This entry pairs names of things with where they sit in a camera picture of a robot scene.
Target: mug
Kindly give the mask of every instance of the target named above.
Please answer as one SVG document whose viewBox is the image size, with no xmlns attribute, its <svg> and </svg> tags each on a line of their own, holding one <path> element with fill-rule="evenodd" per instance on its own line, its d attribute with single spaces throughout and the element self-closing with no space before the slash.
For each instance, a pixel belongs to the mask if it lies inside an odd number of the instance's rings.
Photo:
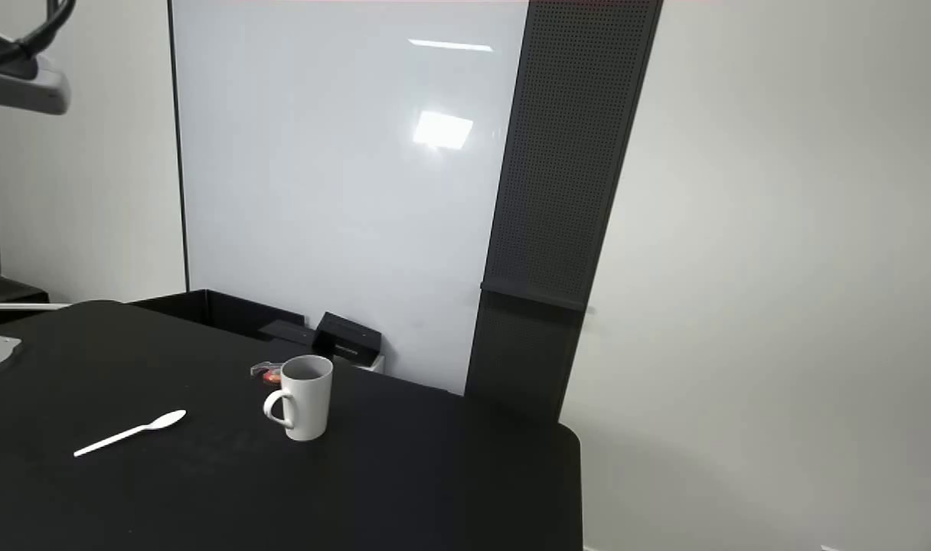
<svg viewBox="0 0 931 551">
<path fill-rule="evenodd" d="M 335 362 L 321 356 L 296 356 L 276 367 L 282 388 L 262 400 L 262 418 L 285 425 L 292 442 L 316 442 L 326 435 L 335 392 Z"/>
</svg>

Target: plastic spoon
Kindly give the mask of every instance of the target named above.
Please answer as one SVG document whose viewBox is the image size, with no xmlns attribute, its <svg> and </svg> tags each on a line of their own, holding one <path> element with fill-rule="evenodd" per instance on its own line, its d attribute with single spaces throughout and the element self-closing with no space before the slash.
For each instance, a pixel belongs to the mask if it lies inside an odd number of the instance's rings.
<svg viewBox="0 0 931 551">
<path fill-rule="evenodd" d="M 172 410 L 172 413 L 154 421 L 149 425 L 134 425 L 130 432 L 109 435 L 105 442 L 94 442 L 92 446 L 83 446 L 74 455 L 88 455 L 94 449 L 105 449 L 109 444 L 130 442 L 130 438 L 143 435 L 143 432 L 165 432 L 165 430 L 179 425 L 185 418 L 186 418 L 186 410 Z"/>
</svg>

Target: black pillar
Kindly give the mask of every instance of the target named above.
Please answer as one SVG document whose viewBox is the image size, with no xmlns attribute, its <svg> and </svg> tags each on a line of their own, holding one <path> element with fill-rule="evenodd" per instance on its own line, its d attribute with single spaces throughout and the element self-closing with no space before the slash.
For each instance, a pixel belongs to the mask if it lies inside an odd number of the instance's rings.
<svg viewBox="0 0 931 551">
<path fill-rule="evenodd" d="M 465 394 L 556 421 L 663 0 L 530 0 Z"/>
</svg>

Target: tabletop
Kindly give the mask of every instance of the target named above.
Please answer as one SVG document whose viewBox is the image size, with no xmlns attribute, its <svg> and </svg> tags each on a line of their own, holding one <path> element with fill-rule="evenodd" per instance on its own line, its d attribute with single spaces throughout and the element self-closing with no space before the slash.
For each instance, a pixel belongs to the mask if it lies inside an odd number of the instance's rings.
<svg viewBox="0 0 931 551">
<path fill-rule="evenodd" d="M 249 376 L 274 348 L 118 304 L 0 327 L 0 551 L 583 551 L 578 444 L 456 394 L 338 372 L 292 444 Z M 165 410 L 191 418 L 69 452 Z"/>
</svg>

